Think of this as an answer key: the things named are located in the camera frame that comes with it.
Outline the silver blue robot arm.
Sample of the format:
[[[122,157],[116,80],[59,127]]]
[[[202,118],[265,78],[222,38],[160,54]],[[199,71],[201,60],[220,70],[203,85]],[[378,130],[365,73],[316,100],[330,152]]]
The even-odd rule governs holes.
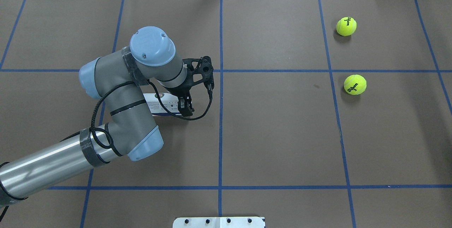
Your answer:
[[[1,207],[69,180],[83,172],[108,165],[119,157],[136,162],[163,147],[163,138],[147,104],[142,87],[152,79],[176,97],[176,112],[163,103],[169,115],[193,121],[191,88],[203,85],[208,93],[205,111],[213,102],[214,67],[210,56],[182,58],[172,39],[155,26],[138,29],[129,44],[82,66],[79,82],[97,100],[87,128],[21,159],[1,165]]]

